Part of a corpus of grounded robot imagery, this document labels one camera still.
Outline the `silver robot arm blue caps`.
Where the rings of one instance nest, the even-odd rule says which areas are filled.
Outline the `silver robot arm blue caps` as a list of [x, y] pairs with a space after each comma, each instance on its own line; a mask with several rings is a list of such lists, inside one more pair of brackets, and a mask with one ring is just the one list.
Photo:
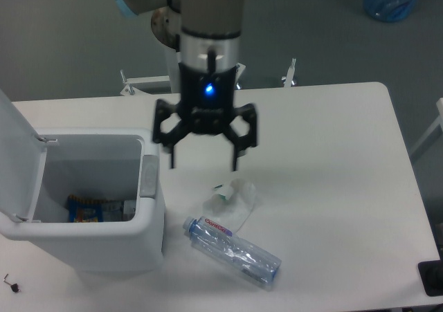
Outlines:
[[127, 16], [168, 8], [179, 17], [171, 31], [180, 54], [180, 100], [156, 101], [153, 142], [173, 154], [188, 134], [222, 134], [233, 145], [236, 170], [237, 159], [258, 144], [255, 105], [234, 105], [244, 0], [115, 1]]

